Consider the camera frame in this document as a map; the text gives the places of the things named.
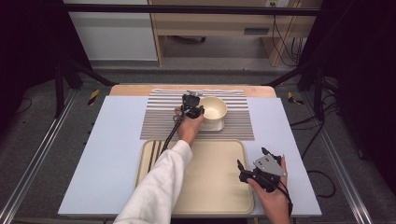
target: human hand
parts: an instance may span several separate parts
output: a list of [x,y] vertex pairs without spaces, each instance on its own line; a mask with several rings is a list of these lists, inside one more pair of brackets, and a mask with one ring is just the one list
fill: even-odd
[[[175,109],[175,113],[179,115],[180,108]],[[200,115],[196,119],[190,119],[185,116],[184,120],[181,122],[180,126],[177,129],[177,135],[180,140],[187,142],[190,147],[192,146],[192,142],[198,134],[199,127],[201,123],[204,121],[204,116]]]
[[[287,172],[284,156],[281,159],[280,166],[285,172]],[[281,176],[280,181],[283,185],[279,183],[278,186],[287,192],[286,187],[288,185],[288,179],[285,176]],[[247,182],[251,187],[253,187],[254,191],[259,196],[262,206],[264,207],[265,215],[267,215],[268,219],[272,223],[290,223],[288,199],[279,189],[269,193],[266,192],[255,180],[249,178]]]

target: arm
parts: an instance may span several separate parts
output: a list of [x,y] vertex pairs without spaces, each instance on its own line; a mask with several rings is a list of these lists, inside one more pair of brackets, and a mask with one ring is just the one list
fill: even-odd
[[[282,157],[281,167],[284,171],[287,171],[285,157]],[[288,185],[288,179],[286,177],[280,177],[280,181],[284,184],[284,186],[279,183],[279,187],[285,190]],[[248,179],[247,182],[251,187],[253,187],[254,191],[256,191],[257,195],[259,196],[262,206],[264,207],[265,215],[267,215],[271,223],[290,223],[288,199],[279,189],[268,193],[262,189],[262,187],[253,179]]]
[[179,141],[160,156],[151,171],[117,216],[115,223],[169,223],[183,183],[184,170],[192,159],[191,146],[203,116],[185,118],[177,134]]

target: white sleeve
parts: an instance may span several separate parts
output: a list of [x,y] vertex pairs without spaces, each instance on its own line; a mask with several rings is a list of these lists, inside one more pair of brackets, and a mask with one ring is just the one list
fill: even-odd
[[184,170],[192,159],[189,144],[179,140],[160,156],[114,223],[170,223],[183,183]]

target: black tripod leg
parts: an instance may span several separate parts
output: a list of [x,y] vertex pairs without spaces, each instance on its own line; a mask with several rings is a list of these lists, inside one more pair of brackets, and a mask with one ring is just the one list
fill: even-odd
[[64,110],[64,81],[61,72],[61,63],[55,68],[55,89],[56,89],[56,114],[55,118]]
[[321,94],[323,87],[323,73],[321,67],[318,66],[317,79],[315,82],[314,112],[318,120],[324,120],[323,104],[321,102]]
[[81,66],[79,63],[76,63],[73,60],[69,60],[68,63],[72,67],[74,67],[76,70],[78,70],[78,71],[80,71],[80,72],[92,77],[93,79],[101,82],[102,84],[104,84],[106,86],[114,86],[114,85],[119,84],[119,83],[116,83],[116,82],[109,81],[109,80],[105,79],[104,77],[101,77],[101,76],[97,75],[91,69],[88,69],[88,68],[86,68],[84,66]]
[[297,89],[299,91],[308,91],[309,87],[315,82],[317,71],[316,67],[312,66],[307,68],[304,72],[304,75],[301,76],[300,80],[297,83]]
[[270,87],[275,87],[277,85],[282,84],[283,82],[289,80],[292,77],[295,77],[299,74],[301,74],[306,68],[308,67],[308,63],[304,63],[296,68],[294,68],[293,70],[291,70],[290,72],[288,72],[287,74],[283,75],[282,77],[279,77],[277,79],[275,79],[272,82],[269,82],[267,84],[262,84],[262,86],[270,86]]

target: white cabinet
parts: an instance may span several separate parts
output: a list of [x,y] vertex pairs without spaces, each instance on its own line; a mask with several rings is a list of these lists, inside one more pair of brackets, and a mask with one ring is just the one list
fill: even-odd
[[[64,0],[66,4],[146,5],[146,0]],[[91,61],[157,61],[148,13],[69,12]]]

